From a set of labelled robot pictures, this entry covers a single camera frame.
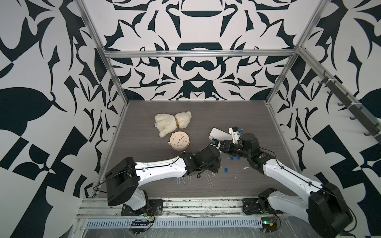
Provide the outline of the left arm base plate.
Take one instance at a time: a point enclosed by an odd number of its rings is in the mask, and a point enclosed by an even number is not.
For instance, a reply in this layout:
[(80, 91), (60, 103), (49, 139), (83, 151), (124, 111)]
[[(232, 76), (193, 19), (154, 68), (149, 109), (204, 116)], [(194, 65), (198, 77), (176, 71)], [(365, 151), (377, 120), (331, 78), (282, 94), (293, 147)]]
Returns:
[(163, 199), (149, 199), (146, 201), (146, 205), (138, 210), (132, 210), (126, 204), (123, 204), (123, 208), (121, 211), (121, 216), (123, 217), (131, 217), (131, 216), (140, 216), (140, 215), (148, 215), (148, 216), (156, 216), (162, 214), (163, 211)]

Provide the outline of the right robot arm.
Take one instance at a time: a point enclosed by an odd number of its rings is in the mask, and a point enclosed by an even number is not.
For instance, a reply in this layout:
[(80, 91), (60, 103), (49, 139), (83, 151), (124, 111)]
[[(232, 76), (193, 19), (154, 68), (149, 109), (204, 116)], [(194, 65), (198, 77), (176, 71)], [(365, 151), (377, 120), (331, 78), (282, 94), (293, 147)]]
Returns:
[(281, 163), (274, 152), (260, 147), (251, 133), (210, 137), (212, 144), (225, 154), (246, 158), (249, 165), (261, 174), (275, 179), (293, 191), (289, 196), (269, 188), (258, 196), (256, 211), (281, 211), (307, 223), (323, 238), (335, 238), (356, 219), (334, 184), (322, 184), (303, 176)]

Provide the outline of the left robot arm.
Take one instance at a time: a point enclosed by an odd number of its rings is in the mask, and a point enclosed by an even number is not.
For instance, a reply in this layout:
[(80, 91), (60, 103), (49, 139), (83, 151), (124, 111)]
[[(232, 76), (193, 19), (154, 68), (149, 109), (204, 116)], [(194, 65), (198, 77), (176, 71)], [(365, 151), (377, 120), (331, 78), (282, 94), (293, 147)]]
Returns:
[(147, 192), (141, 186), (168, 178), (196, 176), (204, 171), (217, 173), (221, 164), (221, 151), (208, 145), (202, 151), (182, 152), (169, 160), (157, 162), (136, 162), (127, 157), (105, 175), (105, 180), (93, 187), (95, 192), (106, 185), (107, 203), (113, 207), (124, 205), (136, 215), (146, 213), (150, 208)]

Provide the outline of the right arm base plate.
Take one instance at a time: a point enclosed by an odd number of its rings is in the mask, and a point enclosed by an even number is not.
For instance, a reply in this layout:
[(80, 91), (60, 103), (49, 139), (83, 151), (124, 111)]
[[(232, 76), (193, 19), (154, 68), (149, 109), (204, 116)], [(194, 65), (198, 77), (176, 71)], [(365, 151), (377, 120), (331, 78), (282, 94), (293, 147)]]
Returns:
[(283, 214), (273, 209), (265, 198), (243, 198), (243, 212), (246, 215), (275, 215)]

